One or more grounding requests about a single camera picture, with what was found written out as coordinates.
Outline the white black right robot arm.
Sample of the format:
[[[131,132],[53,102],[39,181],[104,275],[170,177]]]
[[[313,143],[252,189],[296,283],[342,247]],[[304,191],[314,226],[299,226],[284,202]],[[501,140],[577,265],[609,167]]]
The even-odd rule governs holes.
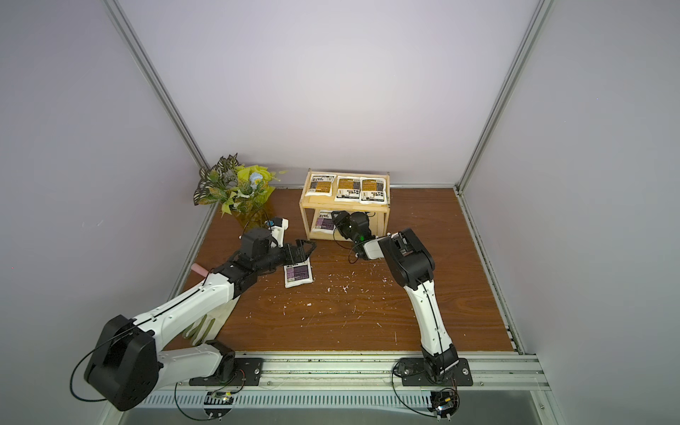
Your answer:
[[[460,357],[439,310],[434,282],[436,265],[429,251],[410,228],[375,236],[364,212],[333,211],[331,219],[340,236],[352,242],[352,250],[359,259],[385,261],[414,309],[425,372],[434,382],[443,380],[458,366]]]

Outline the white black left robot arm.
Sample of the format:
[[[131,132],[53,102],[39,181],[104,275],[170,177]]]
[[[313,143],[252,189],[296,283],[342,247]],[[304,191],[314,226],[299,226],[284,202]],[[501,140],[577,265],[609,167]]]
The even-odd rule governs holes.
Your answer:
[[[243,295],[260,276],[308,260],[316,244],[286,243],[284,226],[255,228],[241,247],[202,283],[135,318],[118,315],[104,325],[84,379],[106,401],[125,412],[159,388],[191,379],[229,384],[234,352],[216,340],[182,350],[166,346],[212,310]]]

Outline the yellow coffee bag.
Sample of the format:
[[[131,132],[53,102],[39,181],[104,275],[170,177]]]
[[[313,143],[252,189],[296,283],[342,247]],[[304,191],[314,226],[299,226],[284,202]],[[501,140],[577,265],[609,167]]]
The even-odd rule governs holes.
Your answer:
[[[333,185],[335,180],[336,175],[333,174],[311,174],[309,178],[309,184],[306,186],[305,195],[307,197],[331,197],[333,195]]]
[[[359,201],[363,204],[385,205],[387,203],[386,180],[384,178],[362,178]]]
[[[359,202],[361,200],[361,178],[357,176],[338,177],[336,201]]]

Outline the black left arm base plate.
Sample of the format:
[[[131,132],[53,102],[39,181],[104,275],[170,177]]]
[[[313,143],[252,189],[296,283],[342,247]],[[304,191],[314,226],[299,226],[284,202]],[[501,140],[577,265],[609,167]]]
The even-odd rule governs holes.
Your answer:
[[[263,358],[235,357],[224,361],[207,377],[189,380],[190,386],[258,386],[263,370]]]

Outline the purple coffee bag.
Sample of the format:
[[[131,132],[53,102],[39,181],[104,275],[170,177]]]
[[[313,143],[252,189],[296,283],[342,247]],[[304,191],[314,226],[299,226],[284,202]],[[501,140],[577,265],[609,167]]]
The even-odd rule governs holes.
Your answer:
[[[284,267],[284,287],[286,289],[294,288],[303,284],[313,282],[313,271],[310,260],[287,265]]]
[[[331,211],[321,210],[314,219],[314,231],[332,235],[335,228]]]

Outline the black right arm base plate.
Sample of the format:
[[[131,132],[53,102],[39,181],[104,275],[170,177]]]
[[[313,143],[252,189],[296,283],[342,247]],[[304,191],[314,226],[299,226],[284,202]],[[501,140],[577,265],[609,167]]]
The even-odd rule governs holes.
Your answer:
[[[399,359],[395,364],[394,372],[407,387],[472,387],[473,375],[469,362],[460,358],[451,368],[438,374],[435,368],[426,365],[423,358],[406,357]]]

